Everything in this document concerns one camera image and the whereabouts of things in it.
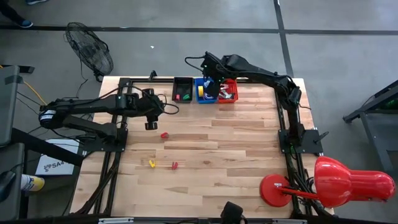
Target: red lamp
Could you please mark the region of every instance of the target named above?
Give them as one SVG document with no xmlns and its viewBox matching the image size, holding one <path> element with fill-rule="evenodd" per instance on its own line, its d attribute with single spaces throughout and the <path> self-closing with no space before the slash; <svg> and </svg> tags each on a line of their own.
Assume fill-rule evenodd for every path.
<svg viewBox="0 0 398 224">
<path fill-rule="evenodd" d="M 292 195 L 319 200 L 326 208 L 353 201 L 385 202 L 395 192 L 394 180 L 379 171 L 350 170 L 342 163 L 321 156 L 315 163 L 316 194 L 294 190 L 279 174 L 268 175 L 261 181 L 262 199 L 273 207 L 287 205 Z"/>
</svg>

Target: red lamp base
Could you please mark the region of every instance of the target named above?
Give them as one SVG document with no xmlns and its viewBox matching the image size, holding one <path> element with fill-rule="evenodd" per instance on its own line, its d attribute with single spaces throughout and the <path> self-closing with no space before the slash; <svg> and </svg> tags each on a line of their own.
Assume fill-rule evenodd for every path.
<svg viewBox="0 0 398 224">
<path fill-rule="evenodd" d="M 277 189 L 277 186 L 289 186 L 289 182 L 284 176 L 279 174 L 268 175 L 260 183 L 261 198 L 270 206 L 283 207 L 287 205 L 291 199 L 291 195 L 283 194 Z"/>
</svg>

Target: concrete floor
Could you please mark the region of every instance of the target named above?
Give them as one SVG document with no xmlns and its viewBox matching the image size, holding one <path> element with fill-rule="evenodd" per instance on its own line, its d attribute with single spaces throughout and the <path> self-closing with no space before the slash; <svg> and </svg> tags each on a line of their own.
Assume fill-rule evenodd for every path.
<svg viewBox="0 0 398 224">
<path fill-rule="evenodd" d="M 279 0 L 279 3 L 286 29 L 398 30 L 395 0 Z M 108 27 L 278 28 L 273 0 L 53 0 L 30 7 L 22 0 L 11 0 L 11 5 L 38 26 L 65 26 L 78 21 L 88 26 Z M 8 23 L 1 15 L 0 22 Z M 202 55 L 206 50 L 219 57 L 240 54 L 260 67 L 286 72 L 279 34 L 97 32 L 97 35 L 109 45 L 115 64 L 111 75 L 149 75 L 151 70 L 159 75 L 199 75 L 184 64 L 183 58 Z M 330 132 L 322 142 L 325 155 L 352 169 L 381 170 L 362 124 L 355 121 L 348 125 L 341 118 L 397 79 L 397 36 L 287 35 L 287 44 L 294 77 L 305 79 L 314 122 L 320 132 Z M 63 32 L 0 30 L 0 49 L 0 63 L 36 68 L 34 74 L 24 78 L 47 101 L 74 96 L 82 82 L 79 59 L 64 42 Z M 100 84 L 85 66 L 83 74 L 90 81 L 84 85 L 80 97 L 98 96 Z M 20 91 L 34 97 L 25 86 Z M 38 125 L 37 115 L 18 103 L 14 126 L 30 131 Z M 53 134 L 48 132 L 40 137 L 51 138 Z M 64 187 L 32 197 L 30 215 L 60 215 L 71 190 Z M 350 202 L 335 211 L 346 218 L 398 222 L 397 207 L 395 196 L 387 203 Z"/>
</svg>

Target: shoe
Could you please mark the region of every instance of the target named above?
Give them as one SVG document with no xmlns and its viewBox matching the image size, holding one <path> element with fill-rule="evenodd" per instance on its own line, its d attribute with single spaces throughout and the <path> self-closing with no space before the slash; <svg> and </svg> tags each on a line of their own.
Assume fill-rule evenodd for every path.
<svg viewBox="0 0 398 224">
<path fill-rule="evenodd" d="M 39 2 L 45 2 L 45 1 L 48 1 L 48 0 L 25 0 L 26 4 L 28 4 L 30 6 L 34 5 L 36 3 L 39 3 Z"/>
<path fill-rule="evenodd" d="M 33 22 L 24 21 L 24 22 L 22 22 L 21 24 L 18 24 L 18 25 L 19 25 L 19 27 L 22 27 L 22 28 L 30 28 L 30 27 L 33 26 Z"/>
</svg>

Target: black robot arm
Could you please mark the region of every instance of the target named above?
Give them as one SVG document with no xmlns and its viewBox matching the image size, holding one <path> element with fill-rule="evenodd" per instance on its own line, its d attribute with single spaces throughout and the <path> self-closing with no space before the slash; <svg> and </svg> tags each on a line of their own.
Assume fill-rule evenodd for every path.
<svg viewBox="0 0 398 224">
<path fill-rule="evenodd" d="M 283 109 L 289 117 L 289 131 L 286 141 L 294 146 L 301 146 L 305 132 L 303 124 L 300 123 L 297 109 L 299 107 L 301 90 L 287 75 L 278 75 L 277 72 L 270 72 L 263 68 L 251 65 L 245 58 L 238 55 L 225 55 L 222 59 L 206 52 L 201 64 L 205 78 L 211 78 L 205 92 L 217 97 L 220 92 L 220 85 L 225 78 L 237 79 L 248 78 L 267 86 L 273 87 Z"/>
<path fill-rule="evenodd" d="M 94 100 L 60 100 L 40 107 L 40 125 L 47 129 L 73 128 L 95 133 L 101 138 L 116 137 L 116 125 L 98 124 L 72 116 L 85 113 L 109 113 L 130 118 L 146 116 L 146 130 L 157 129 L 158 116 L 164 112 L 164 104 L 153 89 L 145 89 L 140 98 L 137 93 L 109 95 Z"/>
</svg>

